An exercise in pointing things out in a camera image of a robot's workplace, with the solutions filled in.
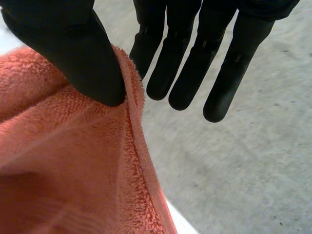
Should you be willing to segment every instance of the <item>towel fold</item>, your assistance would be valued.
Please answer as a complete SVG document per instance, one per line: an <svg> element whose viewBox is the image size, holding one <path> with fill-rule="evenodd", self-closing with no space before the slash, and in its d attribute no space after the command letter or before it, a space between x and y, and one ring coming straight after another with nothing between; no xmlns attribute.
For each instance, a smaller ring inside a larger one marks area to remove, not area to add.
<svg viewBox="0 0 312 234"><path fill-rule="evenodd" d="M176 233L145 143L144 92L111 108L28 47L0 57L0 233Z"/></svg>

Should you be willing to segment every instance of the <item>white surface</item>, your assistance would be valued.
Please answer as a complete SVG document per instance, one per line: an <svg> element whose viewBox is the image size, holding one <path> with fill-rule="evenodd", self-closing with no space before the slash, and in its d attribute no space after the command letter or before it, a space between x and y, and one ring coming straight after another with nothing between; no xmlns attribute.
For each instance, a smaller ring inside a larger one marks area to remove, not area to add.
<svg viewBox="0 0 312 234"><path fill-rule="evenodd" d="M198 232L191 226L191 224L169 201L167 201L167 204L178 234L198 234Z"/></svg>

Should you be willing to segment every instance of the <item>black rubber glove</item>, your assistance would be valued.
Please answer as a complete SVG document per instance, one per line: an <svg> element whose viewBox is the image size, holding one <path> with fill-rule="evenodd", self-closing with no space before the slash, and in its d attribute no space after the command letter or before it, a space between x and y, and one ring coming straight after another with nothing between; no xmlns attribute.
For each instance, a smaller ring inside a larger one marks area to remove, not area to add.
<svg viewBox="0 0 312 234"><path fill-rule="evenodd" d="M148 83L147 94L154 100L161 100L168 94L201 6L195 44L169 95L169 103L174 109L186 109L218 52L226 27L239 9L233 40L203 109L208 121L221 121L258 46L269 35L275 20L287 17L298 2L203 0L201 6L201 0L134 0L140 31L136 35L130 57L142 78L161 42L167 7L168 35Z"/></svg>
<svg viewBox="0 0 312 234"><path fill-rule="evenodd" d="M0 0L8 28L84 95L118 106L125 87L94 0Z"/></svg>

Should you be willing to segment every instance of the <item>finger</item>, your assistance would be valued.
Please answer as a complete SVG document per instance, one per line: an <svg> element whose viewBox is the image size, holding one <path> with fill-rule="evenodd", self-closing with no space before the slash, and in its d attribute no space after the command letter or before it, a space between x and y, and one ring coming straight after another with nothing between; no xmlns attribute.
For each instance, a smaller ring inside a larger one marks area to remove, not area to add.
<svg viewBox="0 0 312 234"><path fill-rule="evenodd" d="M238 14L231 45L203 109L208 121L219 122L225 117L250 61L273 25L274 21Z"/></svg>
<svg viewBox="0 0 312 234"><path fill-rule="evenodd" d="M134 4L140 30L135 36L130 58L134 61L140 76L144 78L162 40L166 2L134 0Z"/></svg>
<svg viewBox="0 0 312 234"><path fill-rule="evenodd" d="M5 10L2 15L13 34L62 71L79 92L118 106L125 99L120 67L97 15L89 10L87 24L66 29L59 25L37 29L16 22Z"/></svg>
<svg viewBox="0 0 312 234"><path fill-rule="evenodd" d="M201 0L168 0L168 35L147 85L146 91L150 98L161 100L167 95L190 42L194 19L200 6Z"/></svg>
<svg viewBox="0 0 312 234"><path fill-rule="evenodd" d="M198 91L218 49L236 7L204 0L199 13L197 37L190 55L170 95L169 103L176 110L186 109Z"/></svg>

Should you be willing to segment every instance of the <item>concrete floor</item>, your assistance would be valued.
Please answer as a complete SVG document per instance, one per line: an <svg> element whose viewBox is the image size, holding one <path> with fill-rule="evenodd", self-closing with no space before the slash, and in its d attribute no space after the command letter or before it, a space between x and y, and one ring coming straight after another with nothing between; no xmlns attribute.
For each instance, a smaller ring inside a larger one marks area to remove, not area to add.
<svg viewBox="0 0 312 234"><path fill-rule="evenodd" d="M132 0L97 0L95 10L129 53L138 30ZM233 24L186 111L147 98L143 127L160 183L203 234L312 233L312 1L276 22L226 118L212 124L202 107ZM196 27L190 44L195 37Z"/></svg>

